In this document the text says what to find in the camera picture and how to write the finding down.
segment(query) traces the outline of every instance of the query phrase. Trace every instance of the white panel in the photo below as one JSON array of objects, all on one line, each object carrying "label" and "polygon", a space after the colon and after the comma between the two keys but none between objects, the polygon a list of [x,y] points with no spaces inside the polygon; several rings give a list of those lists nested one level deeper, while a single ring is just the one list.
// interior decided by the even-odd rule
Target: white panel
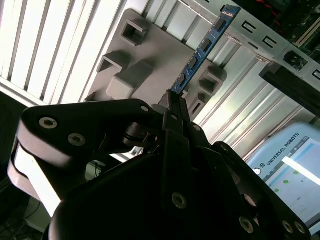
[{"label": "white panel", "polygon": [[21,89],[26,84],[45,5],[46,0],[28,0],[26,5],[11,79]]},{"label": "white panel", "polygon": [[2,66],[1,76],[4,79],[8,79],[9,76],[22,6],[23,0],[4,2],[0,33],[0,66]]},{"label": "white panel", "polygon": [[268,114],[251,126],[249,132],[232,145],[233,150],[243,157],[297,106],[296,102],[285,96]]},{"label": "white panel", "polygon": [[154,23],[165,3],[166,0],[155,0],[145,18]]},{"label": "white panel", "polygon": [[203,127],[228,95],[231,94],[233,89],[237,87],[241,80],[252,69],[256,62],[257,60],[255,55],[249,53],[244,47],[241,47],[224,68],[227,73],[227,78],[222,87],[205,105],[194,122]]},{"label": "white panel", "polygon": [[186,35],[196,16],[197,14],[195,14],[192,10],[185,7],[183,4],[180,4],[166,31],[181,41]]},{"label": "white panel", "polygon": [[178,4],[177,0],[166,0],[165,4],[161,12],[159,13],[158,17],[155,20],[155,24],[162,28],[165,25],[166,20],[168,19],[169,14],[171,13],[172,9],[174,8],[175,4]]},{"label": "white panel", "polygon": [[27,90],[37,98],[41,97],[69,4],[70,0],[50,4]]},{"label": "white panel", "polygon": [[201,41],[204,39],[212,25],[206,20],[201,19],[195,30],[191,34],[190,38],[186,42],[186,45],[192,49],[197,49]]},{"label": "white panel", "polygon": [[48,80],[43,100],[45,103],[51,103],[55,91],[55,103],[58,103],[72,63],[76,57],[77,49],[84,35],[90,14],[93,10],[94,2],[95,0],[75,1]]},{"label": "white panel", "polygon": [[80,100],[120,2],[100,2],[63,93],[62,104],[77,103]]},{"label": "white panel", "polygon": [[204,132],[207,133],[206,136],[209,140],[212,139],[219,129],[246,103],[250,95],[257,91],[261,84],[265,84],[265,81],[257,76],[265,66],[266,63],[258,62],[221,104],[212,117],[209,118],[208,123],[202,127]]},{"label": "white panel", "polygon": [[95,61],[94,69],[93,69],[93,71],[92,71],[92,73],[91,73],[91,75],[90,75],[90,77],[89,77],[89,79],[88,79],[88,81],[87,81],[87,84],[86,84],[85,89],[84,89],[84,91],[83,91],[83,93],[82,93],[80,102],[83,102],[83,101],[85,100],[85,98],[86,98],[86,97],[88,96],[88,94],[89,94],[89,91],[90,91],[90,89],[91,89],[91,87],[92,87],[92,84],[94,83],[94,81],[95,81],[95,79],[96,79],[96,76],[97,76],[97,71],[96,71],[96,69],[97,69],[97,67],[98,67],[98,65],[99,65],[100,59],[103,57],[103,55],[106,54],[106,52],[107,52],[107,50],[108,50],[108,48],[109,48],[109,45],[110,45],[110,43],[111,43],[111,41],[112,41],[112,38],[113,38],[114,35],[115,35],[116,29],[117,29],[117,27],[118,27],[119,21],[120,21],[122,15],[123,15],[124,11],[127,10],[127,9],[132,9],[132,10],[136,11],[137,13],[142,14],[142,12],[144,11],[147,3],[148,3],[148,0],[139,0],[139,1],[131,0],[131,1],[127,1],[127,3],[125,4],[125,6],[123,7],[123,9],[121,9],[120,14],[119,14],[118,16],[116,16],[116,18],[114,19],[114,22],[115,22],[116,24],[114,24],[114,25],[112,26],[112,29],[111,29],[111,31],[110,31],[110,34],[108,34],[108,38],[107,38],[107,40],[106,40],[103,48],[101,49],[101,51],[100,51],[100,53],[99,53],[99,55],[98,55],[98,58],[97,58],[96,61]]}]

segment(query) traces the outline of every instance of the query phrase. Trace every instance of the wire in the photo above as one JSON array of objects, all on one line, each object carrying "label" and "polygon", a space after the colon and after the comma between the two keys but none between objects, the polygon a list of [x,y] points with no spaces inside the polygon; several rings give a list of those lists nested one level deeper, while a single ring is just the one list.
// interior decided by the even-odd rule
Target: wire
[{"label": "wire", "polygon": [[40,208],[40,205],[41,205],[41,202],[39,202],[38,207],[33,211],[33,213],[31,213],[30,215],[26,216],[26,217],[23,218],[22,220],[16,222],[16,223],[13,224],[12,226],[3,229],[2,231],[0,231],[0,234],[2,234],[2,233],[5,232],[5,231],[9,231],[9,230],[17,227],[17,226],[18,226],[20,223],[22,223],[24,220],[26,220],[27,218],[30,218],[33,214],[35,214],[35,213],[38,211],[38,209]]},{"label": "wire", "polygon": [[281,24],[280,22],[278,21],[278,14],[274,11],[274,8],[269,5],[266,1],[264,0],[255,0],[257,3],[260,3],[260,4],[263,4],[267,9],[270,9],[271,10],[271,14],[274,16],[275,18],[275,24],[278,26],[278,32],[282,35],[284,32],[281,30]]}]

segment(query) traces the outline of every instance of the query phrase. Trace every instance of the metal slot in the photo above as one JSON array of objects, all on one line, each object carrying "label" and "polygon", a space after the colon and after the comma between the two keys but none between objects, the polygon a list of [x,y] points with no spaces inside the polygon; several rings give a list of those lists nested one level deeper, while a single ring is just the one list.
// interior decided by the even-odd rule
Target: metal slot
[{"label": "metal slot", "polygon": [[273,40],[271,37],[266,36],[263,41],[263,43],[265,43],[268,47],[270,48],[274,48],[274,46],[272,46],[272,44],[277,44],[277,42],[275,40]]},{"label": "metal slot", "polygon": [[241,25],[241,27],[243,27],[245,30],[247,30],[251,34],[253,34],[254,30],[257,29],[255,26],[253,26],[251,23],[249,23],[247,21],[244,21],[244,23]]},{"label": "metal slot", "polygon": [[200,107],[201,107],[201,103],[198,103],[198,104],[195,106],[195,108],[192,110],[192,115],[195,114]]},{"label": "metal slot", "polygon": [[320,71],[319,70],[315,70],[313,73],[312,73],[312,76],[316,77],[317,79],[320,80]]},{"label": "metal slot", "polygon": [[251,47],[253,47],[254,49],[259,49],[256,45],[254,45],[253,43],[251,43],[251,42],[248,42],[248,44],[251,46]]}]

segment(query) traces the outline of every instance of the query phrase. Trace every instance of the circuit board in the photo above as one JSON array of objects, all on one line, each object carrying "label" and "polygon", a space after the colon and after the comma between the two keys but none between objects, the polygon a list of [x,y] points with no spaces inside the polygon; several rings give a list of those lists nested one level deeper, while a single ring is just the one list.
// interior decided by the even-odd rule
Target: circuit board
[{"label": "circuit board", "polygon": [[184,67],[182,73],[178,76],[177,80],[171,88],[171,91],[177,94],[181,94],[183,92],[187,84],[194,77],[194,75],[206,60],[207,56],[215,47],[219,39],[235,19],[240,9],[240,7],[231,5],[225,5],[221,9],[221,13],[218,19],[212,25],[207,35],[198,46],[195,53],[192,55],[192,57]]}]

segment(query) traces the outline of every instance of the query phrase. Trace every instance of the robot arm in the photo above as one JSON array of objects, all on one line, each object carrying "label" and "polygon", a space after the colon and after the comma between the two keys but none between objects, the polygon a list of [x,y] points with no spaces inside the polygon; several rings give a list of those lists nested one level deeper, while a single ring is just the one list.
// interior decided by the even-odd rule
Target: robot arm
[{"label": "robot arm", "polygon": [[[9,176],[25,177],[51,214],[50,240],[311,237],[227,144],[210,145],[172,91],[152,108],[137,99],[29,108],[17,139],[24,158]],[[142,155],[86,182],[87,163],[135,146]]]}]

